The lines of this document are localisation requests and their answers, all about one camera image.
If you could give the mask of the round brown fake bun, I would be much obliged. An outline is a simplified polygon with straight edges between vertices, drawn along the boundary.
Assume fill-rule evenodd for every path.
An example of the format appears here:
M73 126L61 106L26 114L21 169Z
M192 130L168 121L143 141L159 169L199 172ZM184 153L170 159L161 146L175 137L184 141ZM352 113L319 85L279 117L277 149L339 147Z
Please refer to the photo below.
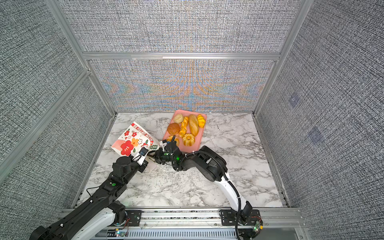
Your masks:
M180 125L178 123L171 123L169 124L168 128L167 128L167 132L170 134L170 135L176 135L180 132Z

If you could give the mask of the pale round fake bun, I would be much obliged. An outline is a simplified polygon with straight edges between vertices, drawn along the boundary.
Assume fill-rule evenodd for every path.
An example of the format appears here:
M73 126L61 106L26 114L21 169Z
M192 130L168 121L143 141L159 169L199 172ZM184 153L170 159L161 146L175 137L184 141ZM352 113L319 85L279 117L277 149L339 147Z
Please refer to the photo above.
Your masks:
M180 124L181 122L183 122L184 116L182 114L177 114L177 115L175 115L173 120L175 123Z

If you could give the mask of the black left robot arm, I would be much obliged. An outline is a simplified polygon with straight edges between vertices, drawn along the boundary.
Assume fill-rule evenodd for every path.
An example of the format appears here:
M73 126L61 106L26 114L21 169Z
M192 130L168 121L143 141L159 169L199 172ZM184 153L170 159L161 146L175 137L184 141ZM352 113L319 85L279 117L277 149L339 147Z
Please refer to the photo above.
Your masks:
M133 176L137 172L142 173L147 165L145 157L137 162L133 156L118 158L107 180L86 201L49 227L36 228L30 239L88 240L110 225L125 227L130 218L126 214L126 206L118 198Z

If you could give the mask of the long orange fake bread loaf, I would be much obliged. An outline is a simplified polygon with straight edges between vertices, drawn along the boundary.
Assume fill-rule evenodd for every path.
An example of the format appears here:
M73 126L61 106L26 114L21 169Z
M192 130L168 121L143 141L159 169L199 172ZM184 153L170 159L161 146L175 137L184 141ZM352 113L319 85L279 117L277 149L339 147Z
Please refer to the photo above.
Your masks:
M189 126L191 134L196 137L199 133L199 122L195 115L189 115Z

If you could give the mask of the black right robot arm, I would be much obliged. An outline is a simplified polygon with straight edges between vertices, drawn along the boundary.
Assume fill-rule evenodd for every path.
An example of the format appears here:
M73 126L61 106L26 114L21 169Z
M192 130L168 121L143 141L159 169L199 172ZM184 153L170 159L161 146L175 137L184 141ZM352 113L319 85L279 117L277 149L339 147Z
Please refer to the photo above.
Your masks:
M155 151L155 162L171 164L176 172L196 168L208 181L219 186L235 212L235 220L246 225L251 218L252 205L237 190L231 180L226 161L207 146L192 153L182 153L174 142L166 142L163 148Z

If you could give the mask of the yellow striped oval fake bread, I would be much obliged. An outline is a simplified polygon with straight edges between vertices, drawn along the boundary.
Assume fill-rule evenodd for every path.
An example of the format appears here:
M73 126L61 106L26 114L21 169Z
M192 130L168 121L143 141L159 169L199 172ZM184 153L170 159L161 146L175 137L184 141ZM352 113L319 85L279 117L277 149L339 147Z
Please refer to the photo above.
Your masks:
M198 126L203 129L206 125L205 118L202 115L198 115L197 120L198 120Z

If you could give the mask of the yellow twisted fake bread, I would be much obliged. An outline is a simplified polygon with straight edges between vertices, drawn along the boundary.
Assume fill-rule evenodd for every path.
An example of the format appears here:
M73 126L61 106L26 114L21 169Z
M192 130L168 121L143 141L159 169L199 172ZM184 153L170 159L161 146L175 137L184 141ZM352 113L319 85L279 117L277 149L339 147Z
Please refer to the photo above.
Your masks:
M183 138L185 136L185 134L187 133L188 124L189 124L189 118L184 117L183 122L181 122L181 129L179 132L179 137Z

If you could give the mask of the white floral paper bag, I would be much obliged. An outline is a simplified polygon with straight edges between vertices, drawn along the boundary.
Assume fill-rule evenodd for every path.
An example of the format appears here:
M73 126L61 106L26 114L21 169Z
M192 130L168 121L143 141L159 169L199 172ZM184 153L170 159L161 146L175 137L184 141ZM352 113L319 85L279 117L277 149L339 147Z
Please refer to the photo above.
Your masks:
M149 152L145 159L148 162L148 166L145 171L150 173L158 167L154 154L161 147L161 143L138 123L133 122L112 144L111 148L120 157L133 156L133 160L137 161L141 148L148 146Z

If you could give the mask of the small yellow fake bread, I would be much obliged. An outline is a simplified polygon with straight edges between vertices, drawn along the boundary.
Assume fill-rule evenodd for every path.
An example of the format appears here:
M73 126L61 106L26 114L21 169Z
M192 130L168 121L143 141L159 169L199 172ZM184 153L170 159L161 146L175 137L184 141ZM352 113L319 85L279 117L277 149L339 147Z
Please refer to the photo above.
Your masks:
M193 134L185 134L183 136L183 144L184 146L191 147L195 144L195 136Z

